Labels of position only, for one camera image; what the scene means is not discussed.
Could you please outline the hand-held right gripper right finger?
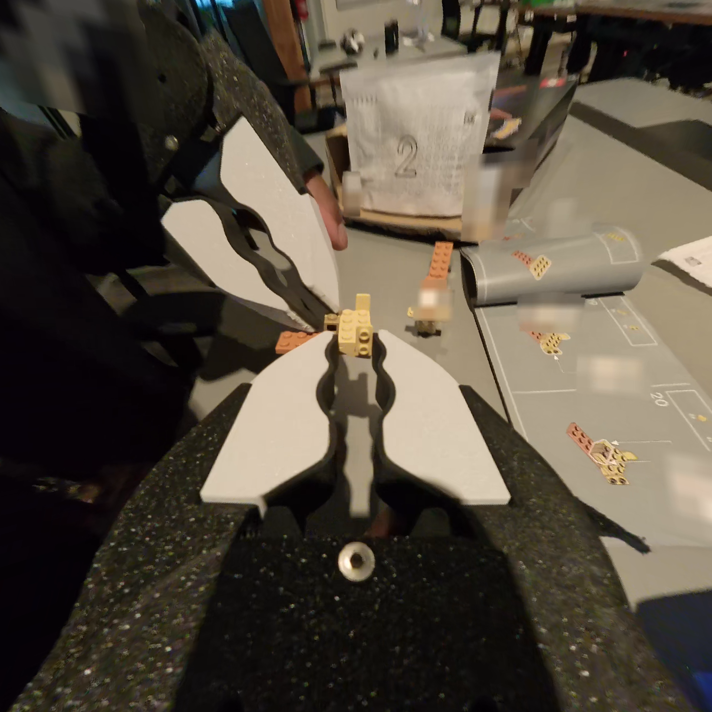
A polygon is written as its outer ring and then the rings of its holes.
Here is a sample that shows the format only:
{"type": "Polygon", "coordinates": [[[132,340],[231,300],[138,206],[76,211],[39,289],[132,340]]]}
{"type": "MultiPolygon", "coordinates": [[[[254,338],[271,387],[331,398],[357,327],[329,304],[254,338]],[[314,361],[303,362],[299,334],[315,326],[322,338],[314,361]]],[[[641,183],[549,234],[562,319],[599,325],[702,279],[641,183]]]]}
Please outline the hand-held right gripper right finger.
{"type": "Polygon", "coordinates": [[[455,378],[382,329],[372,365],[381,409],[375,454],[379,495],[415,485],[463,505],[507,505],[511,494],[455,378]]]}

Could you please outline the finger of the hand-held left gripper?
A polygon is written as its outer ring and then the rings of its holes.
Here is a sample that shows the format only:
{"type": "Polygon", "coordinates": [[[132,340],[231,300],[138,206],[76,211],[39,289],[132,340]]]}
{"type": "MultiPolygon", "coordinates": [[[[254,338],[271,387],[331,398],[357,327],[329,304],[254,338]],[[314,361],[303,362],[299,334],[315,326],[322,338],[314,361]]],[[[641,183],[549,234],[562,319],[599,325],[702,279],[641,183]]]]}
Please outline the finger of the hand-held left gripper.
{"type": "Polygon", "coordinates": [[[240,225],[234,211],[212,200],[172,203],[162,227],[211,285],[249,310],[280,325],[320,332],[328,313],[308,296],[294,266],[277,267],[240,225]]]}
{"type": "Polygon", "coordinates": [[[278,284],[299,291],[304,303],[338,312],[339,274],[320,209],[294,187],[244,117],[222,139],[219,178],[237,209],[258,219],[261,226],[251,233],[278,284]]]}

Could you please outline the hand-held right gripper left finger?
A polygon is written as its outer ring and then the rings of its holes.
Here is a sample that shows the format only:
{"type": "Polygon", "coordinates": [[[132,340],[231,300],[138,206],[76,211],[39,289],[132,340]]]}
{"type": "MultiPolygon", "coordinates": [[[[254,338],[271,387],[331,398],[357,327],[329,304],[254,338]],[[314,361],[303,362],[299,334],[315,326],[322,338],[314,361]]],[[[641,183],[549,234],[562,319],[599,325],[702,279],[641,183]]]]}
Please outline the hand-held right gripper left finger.
{"type": "Polygon", "coordinates": [[[248,386],[227,438],[200,490],[204,503],[288,506],[304,517],[336,479],[332,413],[337,341],[316,335],[280,356],[248,386]]]}

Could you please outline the tan brick assembly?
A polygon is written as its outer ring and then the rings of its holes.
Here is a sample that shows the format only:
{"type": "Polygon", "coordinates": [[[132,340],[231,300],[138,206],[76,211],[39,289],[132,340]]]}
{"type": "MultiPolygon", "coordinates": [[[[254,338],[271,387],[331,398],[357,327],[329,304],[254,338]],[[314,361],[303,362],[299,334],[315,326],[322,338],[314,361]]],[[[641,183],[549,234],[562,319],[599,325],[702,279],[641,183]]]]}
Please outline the tan brick assembly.
{"type": "Polygon", "coordinates": [[[355,308],[324,317],[324,330],[337,335],[339,352],[346,357],[370,358],[374,330],[370,318],[371,296],[358,293],[355,308]]]}

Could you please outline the grey desk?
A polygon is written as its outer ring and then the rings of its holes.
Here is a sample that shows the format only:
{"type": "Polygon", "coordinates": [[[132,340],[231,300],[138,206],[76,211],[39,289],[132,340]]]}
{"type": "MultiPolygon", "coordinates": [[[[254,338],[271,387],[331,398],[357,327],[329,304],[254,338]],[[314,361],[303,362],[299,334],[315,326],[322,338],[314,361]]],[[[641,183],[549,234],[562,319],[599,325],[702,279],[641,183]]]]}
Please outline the grey desk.
{"type": "MultiPolygon", "coordinates": [[[[641,247],[645,262],[652,257],[653,244],[644,236],[641,247]]],[[[417,350],[440,364],[458,383],[471,387],[485,386],[485,397],[493,395],[496,409],[505,408],[498,386],[495,383],[491,363],[485,351],[483,338],[464,294],[461,274],[461,256],[455,257],[450,285],[455,288],[454,324],[444,328],[443,337],[419,339],[414,328],[406,325],[405,306],[414,300],[416,276],[425,269],[424,242],[413,242],[399,238],[378,236],[363,231],[355,232],[351,247],[337,262],[342,275],[343,296],[355,292],[356,287],[364,287],[371,294],[374,303],[372,315],[376,318],[376,331],[387,330],[417,350]]],[[[637,287],[629,292],[636,306],[644,313],[646,320],[663,341],[671,348],[677,347],[678,358],[695,377],[711,376],[711,349],[704,349],[701,338],[704,331],[711,329],[711,305],[694,310],[684,309],[670,289],[671,278],[655,278],[660,273],[655,267],[646,266],[637,287]]],[[[337,395],[337,406],[347,406],[346,422],[356,426],[353,436],[347,437],[346,480],[347,492],[352,496],[351,517],[365,518],[371,511],[371,498],[375,496],[375,485],[379,483],[381,464],[375,454],[375,441],[379,425],[380,408],[375,401],[376,374],[369,365],[360,360],[350,360],[340,368],[344,375],[339,377],[337,387],[342,389],[337,395]]],[[[504,434],[514,436],[513,426],[505,414],[504,434]]],[[[516,441],[526,441],[518,434],[516,441]]],[[[470,508],[474,511],[500,513],[504,505],[463,505],[445,495],[433,495],[417,489],[415,485],[394,487],[395,494],[414,494],[425,498],[426,506],[440,506],[439,500],[470,508]]],[[[622,533],[615,524],[604,525],[605,535],[622,533]]]]}

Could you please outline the person's left hand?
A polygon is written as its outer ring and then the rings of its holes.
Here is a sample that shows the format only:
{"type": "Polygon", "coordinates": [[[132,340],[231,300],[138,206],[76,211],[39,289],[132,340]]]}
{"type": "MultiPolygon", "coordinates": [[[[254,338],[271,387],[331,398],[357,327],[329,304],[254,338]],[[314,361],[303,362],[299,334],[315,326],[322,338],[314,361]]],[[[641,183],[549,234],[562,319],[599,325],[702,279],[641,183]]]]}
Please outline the person's left hand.
{"type": "Polygon", "coordinates": [[[345,221],[331,188],[319,170],[312,169],[304,175],[308,193],[316,201],[323,223],[335,251],[344,251],[348,245],[345,221]]]}

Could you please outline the grey instruction booklet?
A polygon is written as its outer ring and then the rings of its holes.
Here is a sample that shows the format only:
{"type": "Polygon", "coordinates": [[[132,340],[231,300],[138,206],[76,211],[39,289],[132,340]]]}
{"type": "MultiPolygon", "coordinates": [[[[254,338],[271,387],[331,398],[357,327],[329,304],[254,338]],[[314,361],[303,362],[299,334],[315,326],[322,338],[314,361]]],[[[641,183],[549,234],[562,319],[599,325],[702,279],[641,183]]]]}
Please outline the grey instruction booklet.
{"type": "Polygon", "coordinates": [[[626,229],[461,249],[464,294],[508,421],[584,504],[630,600],[711,592],[711,391],[629,292],[626,229]]]}

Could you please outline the white printed paper bag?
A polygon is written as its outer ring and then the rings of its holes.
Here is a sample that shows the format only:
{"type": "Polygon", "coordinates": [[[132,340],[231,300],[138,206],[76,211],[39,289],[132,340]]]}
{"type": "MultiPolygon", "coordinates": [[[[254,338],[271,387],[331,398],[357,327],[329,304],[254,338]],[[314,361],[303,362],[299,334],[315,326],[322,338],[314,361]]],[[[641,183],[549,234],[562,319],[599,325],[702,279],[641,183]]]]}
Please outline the white printed paper bag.
{"type": "Polygon", "coordinates": [[[500,61],[488,51],[341,75],[362,209],[461,215],[466,171],[484,148],[500,61]]]}

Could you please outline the orange and tan brick model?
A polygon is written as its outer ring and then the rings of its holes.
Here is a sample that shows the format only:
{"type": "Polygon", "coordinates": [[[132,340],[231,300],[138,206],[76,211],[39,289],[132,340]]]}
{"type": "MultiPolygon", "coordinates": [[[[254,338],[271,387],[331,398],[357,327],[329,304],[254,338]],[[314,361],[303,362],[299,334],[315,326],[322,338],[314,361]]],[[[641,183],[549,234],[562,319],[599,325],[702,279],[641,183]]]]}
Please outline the orange and tan brick model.
{"type": "Polygon", "coordinates": [[[453,249],[451,242],[435,243],[428,272],[416,291],[416,301],[407,309],[406,315],[419,336],[439,334],[442,326],[452,318],[453,293],[449,275],[453,249]]]}

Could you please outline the empty white paper bag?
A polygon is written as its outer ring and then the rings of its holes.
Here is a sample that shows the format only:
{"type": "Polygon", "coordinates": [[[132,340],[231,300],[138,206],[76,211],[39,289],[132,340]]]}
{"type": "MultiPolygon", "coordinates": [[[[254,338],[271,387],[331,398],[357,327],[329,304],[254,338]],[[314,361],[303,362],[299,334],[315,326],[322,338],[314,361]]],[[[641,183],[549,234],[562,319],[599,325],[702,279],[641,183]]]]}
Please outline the empty white paper bag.
{"type": "Polygon", "coordinates": [[[680,278],[711,289],[711,236],[663,252],[654,262],[680,278]]]}

